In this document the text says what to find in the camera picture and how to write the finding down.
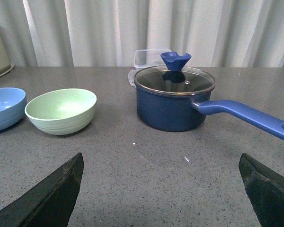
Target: blue handle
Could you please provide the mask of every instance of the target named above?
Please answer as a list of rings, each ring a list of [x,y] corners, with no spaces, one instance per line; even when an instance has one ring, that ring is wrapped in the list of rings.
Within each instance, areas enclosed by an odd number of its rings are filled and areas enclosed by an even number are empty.
[[[180,56],[177,52],[165,52],[161,54],[161,58],[170,71],[181,71],[191,58],[191,55],[186,53]]]
[[[197,105],[195,103],[192,104],[197,106],[197,110],[201,114],[229,113],[284,140],[284,121],[242,103],[231,100],[220,100],[205,101]]]

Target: clear plastic container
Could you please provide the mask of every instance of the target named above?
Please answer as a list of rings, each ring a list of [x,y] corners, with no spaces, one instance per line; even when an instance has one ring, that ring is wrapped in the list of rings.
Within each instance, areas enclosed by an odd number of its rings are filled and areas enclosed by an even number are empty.
[[[135,67],[135,70],[130,70],[128,73],[129,83],[132,86],[135,86],[133,82],[133,77],[137,71],[151,66],[164,65],[164,61],[161,58],[161,54],[170,51],[170,49],[136,50],[133,56],[133,66]]]

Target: countertop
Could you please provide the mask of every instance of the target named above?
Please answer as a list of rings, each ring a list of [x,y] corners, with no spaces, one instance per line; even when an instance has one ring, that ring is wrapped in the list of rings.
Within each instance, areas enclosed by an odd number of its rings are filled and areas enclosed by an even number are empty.
[[[84,173],[70,227],[259,227],[238,164],[247,153],[284,176],[284,141],[227,113],[195,130],[159,131],[136,113],[130,67],[16,67],[0,87],[27,101],[62,88],[97,95],[83,130],[54,136],[27,117],[0,132],[0,209],[82,152]],[[284,120],[284,68],[201,68],[211,99],[232,99]]]

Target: glass lid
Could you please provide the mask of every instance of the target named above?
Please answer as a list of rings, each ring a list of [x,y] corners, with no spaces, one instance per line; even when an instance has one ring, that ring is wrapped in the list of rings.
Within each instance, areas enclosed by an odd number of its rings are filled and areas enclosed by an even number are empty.
[[[158,94],[190,96],[213,90],[215,79],[209,73],[191,67],[170,71],[166,66],[155,66],[138,71],[134,83]]]

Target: curtain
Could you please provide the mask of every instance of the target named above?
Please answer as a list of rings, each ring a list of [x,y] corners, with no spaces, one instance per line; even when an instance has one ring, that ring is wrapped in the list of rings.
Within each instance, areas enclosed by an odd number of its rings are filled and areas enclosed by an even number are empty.
[[[284,0],[0,0],[16,66],[133,66],[169,48],[193,67],[284,67]]]

